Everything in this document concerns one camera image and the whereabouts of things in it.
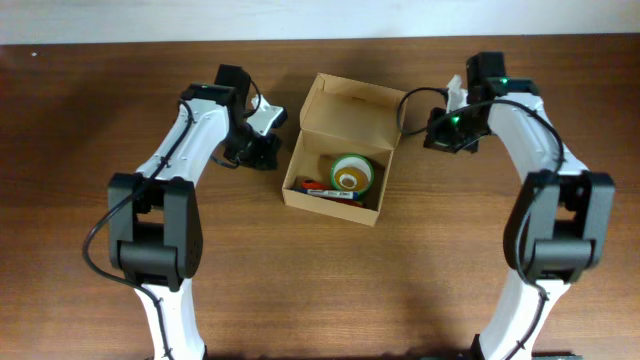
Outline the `orange utility knife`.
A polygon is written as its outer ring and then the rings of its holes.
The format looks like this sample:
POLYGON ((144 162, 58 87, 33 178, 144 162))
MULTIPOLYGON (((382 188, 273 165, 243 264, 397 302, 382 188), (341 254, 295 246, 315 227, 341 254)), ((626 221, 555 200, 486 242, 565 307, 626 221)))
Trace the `orange utility knife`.
MULTIPOLYGON (((301 183, 301 189, 319 189, 319 190, 339 190, 339 191, 345 191, 330 185, 326 185, 324 183, 321 182, 317 182, 315 180, 304 180, 301 183)), ((359 199, 357 201, 354 200, 342 200, 342 199, 331 199, 331 198, 323 198, 326 200, 331 200, 331 201, 335 201, 335 202, 339 202, 342 204, 346 204, 346 205, 351 205, 351 206, 356 206, 359 208, 364 208, 364 203, 361 200, 361 196, 360 193, 357 192, 359 194, 359 199)))

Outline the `green tape roll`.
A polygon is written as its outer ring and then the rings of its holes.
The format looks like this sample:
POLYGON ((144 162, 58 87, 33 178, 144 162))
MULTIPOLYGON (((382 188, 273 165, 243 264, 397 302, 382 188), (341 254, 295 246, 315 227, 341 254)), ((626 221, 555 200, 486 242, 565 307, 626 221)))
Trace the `green tape roll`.
POLYGON ((358 154, 346 154, 339 157, 332 165, 332 185, 342 191, 365 194, 374 182, 374 170, 371 163, 358 154))

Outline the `blue white marker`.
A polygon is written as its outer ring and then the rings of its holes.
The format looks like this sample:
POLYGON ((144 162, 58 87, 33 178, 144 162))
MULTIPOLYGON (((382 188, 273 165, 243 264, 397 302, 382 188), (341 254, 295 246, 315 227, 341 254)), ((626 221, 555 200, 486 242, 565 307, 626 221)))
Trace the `blue white marker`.
POLYGON ((310 195, 310 196, 322 197, 322 198, 354 200, 354 201, 357 201, 359 199, 359 194, 353 191, 296 189, 296 192, 310 195))

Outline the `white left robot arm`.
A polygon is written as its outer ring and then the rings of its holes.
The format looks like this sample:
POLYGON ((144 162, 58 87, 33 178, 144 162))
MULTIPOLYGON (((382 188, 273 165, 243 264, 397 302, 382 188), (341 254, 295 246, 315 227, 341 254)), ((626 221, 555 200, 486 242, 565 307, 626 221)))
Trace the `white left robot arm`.
POLYGON ((211 84, 189 85, 178 114, 153 155, 108 185, 105 225, 119 282, 140 298, 156 359, 204 359, 192 280, 203 252, 196 187, 207 165, 259 171, 278 166, 273 134, 287 112, 270 104, 242 67, 222 64, 211 84))

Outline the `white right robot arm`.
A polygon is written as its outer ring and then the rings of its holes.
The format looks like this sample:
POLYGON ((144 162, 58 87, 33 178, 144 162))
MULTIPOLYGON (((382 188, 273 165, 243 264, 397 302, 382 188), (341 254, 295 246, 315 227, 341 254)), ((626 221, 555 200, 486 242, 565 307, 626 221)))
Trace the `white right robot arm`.
POLYGON ((473 359, 530 359, 554 305, 603 254, 615 184, 569 150, 549 120, 538 87, 511 78, 500 52, 480 52, 466 76, 444 89, 432 111, 427 148, 477 151, 497 136, 521 180, 503 233, 507 280, 489 324, 474 337, 473 359))

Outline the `small yellow tape roll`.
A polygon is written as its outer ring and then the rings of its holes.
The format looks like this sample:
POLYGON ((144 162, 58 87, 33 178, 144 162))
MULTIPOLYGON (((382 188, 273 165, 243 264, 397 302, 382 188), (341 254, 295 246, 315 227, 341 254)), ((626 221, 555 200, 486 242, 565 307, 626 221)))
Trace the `small yellow tape roll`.
POLYGON ((365 191, 370 180, 366 173, 356 167, 344 167, 334 174, 334 181, 337 186, 345 191, 365 191))

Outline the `brown cardboard box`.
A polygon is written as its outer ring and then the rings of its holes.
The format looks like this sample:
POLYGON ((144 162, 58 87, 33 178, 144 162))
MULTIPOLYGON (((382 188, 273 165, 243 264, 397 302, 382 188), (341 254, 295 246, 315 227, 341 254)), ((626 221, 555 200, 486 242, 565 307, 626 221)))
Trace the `brown cardboard box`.
POLYGON ((286 205, 373 226, 381 212, 404 122, 400 90, 320 73, 299 116, 300 132, 282 185, 286 205), (343 165, 369 175, 359 205, 311 196, 303 182, 335 187, 343 165))

